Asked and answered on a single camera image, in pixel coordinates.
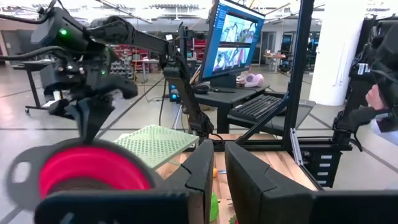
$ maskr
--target keyboard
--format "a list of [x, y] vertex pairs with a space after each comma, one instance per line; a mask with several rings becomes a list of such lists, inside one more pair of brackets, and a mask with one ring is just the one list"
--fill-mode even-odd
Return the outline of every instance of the keyboard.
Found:
[[259, 95], [244, 104], [235, 106], [229, 113], [238, 118], [257, 122], [281, 102], [282, 99], [278, 97]]

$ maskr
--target workbench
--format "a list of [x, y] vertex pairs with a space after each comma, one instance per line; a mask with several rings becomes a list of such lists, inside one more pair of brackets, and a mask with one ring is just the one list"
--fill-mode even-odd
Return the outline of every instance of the workbench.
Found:
[[[240, 134], [220, 134], [224, 140], [231, 140], [240, 137]], [[275, 139], [270, 134], [255, 134], [251, 139]], [[287, 152], [252, 152], [255, 156], [268, 163], [272, 168], [286, 177], [296, 181], [297, 183], [309, 188], [310, 190], [317, 190], [312, 184], [311, 180], [305, 175], [302, 169], [294, 162], [292, 157]], [[183, 163], [190, 155], [190, 152], [184, 152], [174, 157], [174, 161]], [[215, 152], [215, 167], [218, 170], [225, 170], [225, 156], [224, 152]], [[167, 178], [178, 169], [178, 166], [171, 163], [166, 163], [158, 168], [157, 173], [163, 178]], [[213, 192], [216, 194], [219, 201], [219, 211], [217, 220], [212, 224], [228, 224], [229, 219], [234, 215], [231, 194], [229, 192], [228, 181], [226, 174], [218, 174], [213, 179]]]

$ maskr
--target person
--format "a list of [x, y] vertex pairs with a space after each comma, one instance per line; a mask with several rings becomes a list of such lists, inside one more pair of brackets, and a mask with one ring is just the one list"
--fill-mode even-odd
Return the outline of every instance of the person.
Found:
[[[366, 94], [366, 101], [368, 102], [369, 106], [373, 107], [375, 110], [382, 110], [386, 108], [386, 105], [381, 100], [379, 87], [377, 85], [373, 85], [368, 91], [368, 94]], [[375, 119], [371, 121], [371, 126], [374, 133], [398, 146], [398, 130], [382, 133], [377, 124], [377, 121], [380, 119], [383, 119], [383, 117], [376, 116]]]

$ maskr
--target black desk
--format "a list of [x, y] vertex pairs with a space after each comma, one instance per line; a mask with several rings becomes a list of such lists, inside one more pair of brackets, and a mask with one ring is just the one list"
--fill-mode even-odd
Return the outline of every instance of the black desk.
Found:
[[[314, 101], [309, 100], [300, 100], [298, 111], [297, 111], [297, 119], [296, 119], [296, 129], [303, 123], [304, 119], [311, 112], [312, 108], [316, 105]], [[240, 127], [251, 128], [255, 122], [249, 121], [242, 118], [237, 118], [232, 115], [228, 115], [228, 124], [235, 124]], [[283, 135], [285, 125], [285, 116], [275, 116], [268, 122], [264, 127], [260, 130], [265, 133], [275, 134], [278, 136]]]
[[217, 133], [228, 134], [228, 113], [234, 106], [258, 96], [264, 92], [269, 85], [254, 88], [219, 88], [220, 90], [234, 91], [235, 93], [195, 94], [198, 103], [217, 108]]
[[47, 65], [54, 63], [53, 61], [26, 61], [20, 62], [18, 65], [11, 65], [15, 70], [26, 70], [27, 77], [29, 79], [30, 88], [32, 89], [33, 99], [35, 100], [35, 106], [25, 106], [25, 112], [29, 113], [29, 109], [46, 110], [40, 105], [39, 96], [37, 95], [36, 85], [33, 80], [32, 72], [40, 71]]

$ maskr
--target gray floor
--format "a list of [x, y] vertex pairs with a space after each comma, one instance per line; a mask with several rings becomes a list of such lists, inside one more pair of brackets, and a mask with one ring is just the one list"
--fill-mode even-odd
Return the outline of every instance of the gray floor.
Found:
[[[265, 73], [264, 76], [272, 90], [286, 90], [289, 81], [287, 75]], [[162, 95], [161, 78], [160, 75], [152, 74], [145, 86], [140, 84], [139, 96], [132, 100], [116, 100], [116, 110], [103, 125], [99, 132], [100, 138], [112, 141], [122, 133], [158, 124], [160, 102], [153, 100], [148, 103], [147, 100]], [[303, 99], [308, 99], [310, 87], [311, 76], [306, 75], [302, 83]], [[23, 71], [0, 68], [0, 177], [4, 177], [9, 163], [22, 151], [78, 136], [73, 121], [49, 116], [44, 111], [32, 110], [30, 116], [26, 115], [24, 105], [32, 104], [33, 97], [26, 74]], [[317, 105], [299, 128], [299, 136], [331, 135], [333, 118], [341, 109], [340, 106]], [[177, 111], [175, 103], [166, 101], [162, 125], [171, 127]], [[216, 124], [216, 111], [208, 112], [208, 116]], [[187, 127], [186, 117], [183, 121]], [[231, 128], [232, 133], [244, 133], [243, 128]], [[385, 189], [398, 181], [397, 147], [373, 134], [369, 126], [362, 127], [358, 137], [365, 150], [344, 152], [333, 189]], [[0, 185], [0, 191], [0, 224], [32, 223], [30, 213], [21, 211], [9, 201], [3, 184]]]

